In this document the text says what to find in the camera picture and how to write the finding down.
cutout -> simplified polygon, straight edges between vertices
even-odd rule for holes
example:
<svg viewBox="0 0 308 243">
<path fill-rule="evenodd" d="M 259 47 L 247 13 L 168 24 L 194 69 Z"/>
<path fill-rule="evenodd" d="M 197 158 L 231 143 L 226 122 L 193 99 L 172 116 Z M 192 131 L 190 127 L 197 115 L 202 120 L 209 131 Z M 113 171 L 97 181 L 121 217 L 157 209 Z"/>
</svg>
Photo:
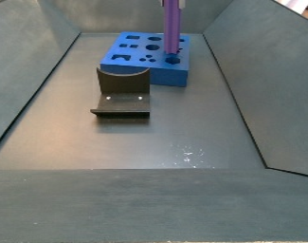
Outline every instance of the cutout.
<svg viewBox="0 0 308 243">
<path fill-rule="evenodd" d="M 148 45 L 145 48 L 148 50 L 157 50 L 160 47 L 157 45 Z"/>
<path fill-rule="evenodd" d="M 137 36 L 137 35 L 128 35 L 126 36 L 126 39 L 138 40 L 140 39 L 140 36 Z"/>
<path fill-rule="evenodd" d="M 170 65 L 177 65 L 180 64 L 180 59 L 177 57 L 166 57 L 165 59 L 166 63 Z"/>
<path fill-rule="evenodd" d="M 113 55 L 112 60 L 114 60 L 116 58 L 122 58 L 125 61 L 129 61 L 130 56 L 129 55 Z"/>
<path fill-rule="evenodd" d="M 153 41 L 153 42 L 158 42 L 161 41 L 160 37 L 148 37 L 148 40 Z"/>
</svg>

blue foam block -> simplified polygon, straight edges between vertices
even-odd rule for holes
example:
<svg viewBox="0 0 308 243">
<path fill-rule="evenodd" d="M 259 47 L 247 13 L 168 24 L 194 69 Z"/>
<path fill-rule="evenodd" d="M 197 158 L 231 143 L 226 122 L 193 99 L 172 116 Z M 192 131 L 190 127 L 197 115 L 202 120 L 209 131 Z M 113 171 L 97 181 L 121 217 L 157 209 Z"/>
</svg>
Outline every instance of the blue foam block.
<svg viewBox="0 0 308 243">
<path fill-rule="evenodd" d="M 114 74 L 132 74 L 150 68 L 150 83 L 186 86 L 189 72 L 189 36 L 180 36 L 177 54 L 164 53 L 164 35 L 121 32 L 100 69 Z"/>
</svg>

